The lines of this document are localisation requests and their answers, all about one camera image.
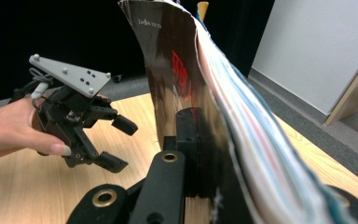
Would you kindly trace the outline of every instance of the human hand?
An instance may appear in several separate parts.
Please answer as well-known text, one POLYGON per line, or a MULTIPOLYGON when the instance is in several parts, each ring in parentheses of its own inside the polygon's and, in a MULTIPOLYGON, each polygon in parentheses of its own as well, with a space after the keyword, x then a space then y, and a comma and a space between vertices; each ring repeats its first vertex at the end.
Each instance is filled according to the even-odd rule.
POLYGON ((35 114, 31 98, 0 107, 0 157, 27 147, 43 154, 71 154, 61 139, 40 131, 35 114))

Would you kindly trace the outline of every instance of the black background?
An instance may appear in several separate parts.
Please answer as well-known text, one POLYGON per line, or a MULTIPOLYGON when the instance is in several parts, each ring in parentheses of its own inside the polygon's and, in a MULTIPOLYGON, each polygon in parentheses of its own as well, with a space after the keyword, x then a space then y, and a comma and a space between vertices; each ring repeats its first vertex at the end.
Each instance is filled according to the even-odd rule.
MULTIPOLYGON (((181 1, 193 14, 198 1, 181 1)), ((205 24, 216 45, 247 76, 273 0, 209 1, 205 24)), ((42 57, 113 76, 142 74, 144 58, 114 0, 0 1, 0 100, 32 79, 28 60, 42 57)))

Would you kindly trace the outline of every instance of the white wall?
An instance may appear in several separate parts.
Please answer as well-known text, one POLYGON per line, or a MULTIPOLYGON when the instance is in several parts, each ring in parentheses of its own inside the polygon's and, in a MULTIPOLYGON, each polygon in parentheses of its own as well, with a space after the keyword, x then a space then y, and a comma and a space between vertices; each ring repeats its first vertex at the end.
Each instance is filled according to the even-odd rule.
POLYGON ((253 68, 329 115, 358 71, 358 0, 276 0, 253 68))

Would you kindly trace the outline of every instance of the red logo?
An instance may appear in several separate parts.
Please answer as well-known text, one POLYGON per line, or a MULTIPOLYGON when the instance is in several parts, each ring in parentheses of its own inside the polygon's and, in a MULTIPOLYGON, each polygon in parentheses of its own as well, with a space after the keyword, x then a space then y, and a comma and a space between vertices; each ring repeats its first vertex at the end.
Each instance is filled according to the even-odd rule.
POLYGON ((191 80, 188 80, 187 69, 174 50, 172 51, 172 71, 176 74, 175 86, 178 93, 188 100, 191 97, 191 80))

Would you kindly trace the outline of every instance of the wooden table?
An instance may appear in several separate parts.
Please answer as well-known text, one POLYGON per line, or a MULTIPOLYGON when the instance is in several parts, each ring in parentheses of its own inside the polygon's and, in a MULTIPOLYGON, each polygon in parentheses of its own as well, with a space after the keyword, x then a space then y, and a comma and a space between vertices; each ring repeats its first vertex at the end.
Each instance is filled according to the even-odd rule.
MULTIPOLYGON (((64 223, 81 198, 101 184, 128 188, 147 174, 153 156, 159 152, 154 109, 150 94, 112 103, 112 107, 139 127, 134 136, 127 136, 100 120, 89 139, 101 152, 109 151, 129 165, 119 174, 112 174, 97 165, 69 168, 61 157, 39 156, 25 149, 0 158, 0 223, 64 223)), ((358 177, 323 153, 314 144, 281 121, 304 161, 326 184, 340 187, 358 197, 358 177)), ((186 223, 200 223, 207 213, 208 202, 188 200, 186 223)))

